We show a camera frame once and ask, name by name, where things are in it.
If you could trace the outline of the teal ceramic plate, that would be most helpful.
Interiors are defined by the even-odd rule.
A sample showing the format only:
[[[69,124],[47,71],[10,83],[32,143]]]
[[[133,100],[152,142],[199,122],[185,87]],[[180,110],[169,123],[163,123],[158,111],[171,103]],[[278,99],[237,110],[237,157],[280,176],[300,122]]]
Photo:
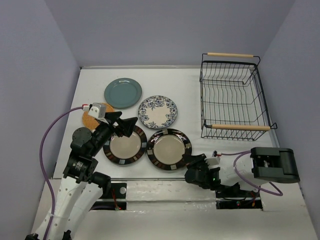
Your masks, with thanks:
[[[142,96],[141,85],[132,78],[118,78],[104,90],[105,101],[116,109],[126,109],[135,105]]]

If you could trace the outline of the dark rimmed plate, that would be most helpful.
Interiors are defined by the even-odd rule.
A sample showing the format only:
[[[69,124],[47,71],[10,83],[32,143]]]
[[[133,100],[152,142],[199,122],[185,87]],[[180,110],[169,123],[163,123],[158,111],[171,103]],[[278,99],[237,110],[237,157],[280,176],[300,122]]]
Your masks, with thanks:
[[[104,144],[103,152],[112,163],[126,166],[137,162],[145,154],[146,148],[147,136],[135,125],[130,137],[114,135]]]
[[[186,166],[183,155],[192,154],[192,143],[182,131],[165,128],[154,133],[146,145],[150,162],[164,171],[175,171]]]

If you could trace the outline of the orange woven plate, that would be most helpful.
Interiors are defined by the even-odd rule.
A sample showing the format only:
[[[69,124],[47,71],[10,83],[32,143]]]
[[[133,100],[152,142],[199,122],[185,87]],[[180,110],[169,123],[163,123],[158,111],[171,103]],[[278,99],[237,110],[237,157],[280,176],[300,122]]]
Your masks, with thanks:
[[[115,109],[111,105],[109,105],[108,103],[102,103],[102,105],[105,105],[105,107],[106,107],[105,112],[106,113],[115,111]],[[83,113],[82,123],[86,128],[90,129],[91,131],[93,131],[99,125],[99,123],[92,116],[88,115],[88,112]]]

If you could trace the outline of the blue floral plate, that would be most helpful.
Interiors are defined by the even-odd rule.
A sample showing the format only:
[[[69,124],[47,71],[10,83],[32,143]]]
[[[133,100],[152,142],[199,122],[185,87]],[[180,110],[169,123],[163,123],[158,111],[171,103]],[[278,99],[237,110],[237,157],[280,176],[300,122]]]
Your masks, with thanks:
[[[149,96],[137,110],[138,119],[150,129],[160,130],[172,125],[178,116],[178,107],[170,98],[163,95]]]

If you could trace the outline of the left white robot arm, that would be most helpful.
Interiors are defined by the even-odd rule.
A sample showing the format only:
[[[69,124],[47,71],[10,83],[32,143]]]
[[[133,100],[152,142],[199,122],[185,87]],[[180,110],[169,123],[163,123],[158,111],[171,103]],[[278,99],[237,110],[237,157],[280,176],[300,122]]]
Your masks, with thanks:
[[[71,240],[93,207],[101,197],[110,194],[111,178],[97,172],[97,153],[112,136],[130,137],[137,117],[122,119],[122,112],[100,113],[92,117],[99,123],[94,131],[86,127],[76,129],[72,134],[71,152],[63,171],[57,193],[51,184],[51,209],[34,233],[27,240]]]

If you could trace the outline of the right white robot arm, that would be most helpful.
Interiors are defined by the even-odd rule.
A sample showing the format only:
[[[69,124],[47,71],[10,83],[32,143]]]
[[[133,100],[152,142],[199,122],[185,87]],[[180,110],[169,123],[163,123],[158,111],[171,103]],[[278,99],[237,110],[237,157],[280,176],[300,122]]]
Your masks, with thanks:
[[[294,151],[290,148],[254,147],[236,153],[214,151],[212,156],[205,154],[183,154],[187,170],[184,179],[216,193],[230,193],[242,196],[246,192],[265,192],[281,197],[282,191],[263,188],[265,184],[295,184],[300,176]]]

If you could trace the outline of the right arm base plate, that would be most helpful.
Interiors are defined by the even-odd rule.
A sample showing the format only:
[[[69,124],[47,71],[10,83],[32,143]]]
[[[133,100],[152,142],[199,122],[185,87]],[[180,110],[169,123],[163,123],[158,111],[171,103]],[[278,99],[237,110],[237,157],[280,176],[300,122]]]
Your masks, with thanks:
[[[243,196],[223,196],[219,193],[215,207],[217,210],[262,210],[263,204],[257,193],[249,192]]]

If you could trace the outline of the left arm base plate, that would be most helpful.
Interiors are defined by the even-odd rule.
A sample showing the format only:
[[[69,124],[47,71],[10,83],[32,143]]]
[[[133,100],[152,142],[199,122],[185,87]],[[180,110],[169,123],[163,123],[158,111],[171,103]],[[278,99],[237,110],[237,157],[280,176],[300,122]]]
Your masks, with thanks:
[[[112,182],[108,193],[93,204],[91,211],[125,211],[127,209],[127,183]]]

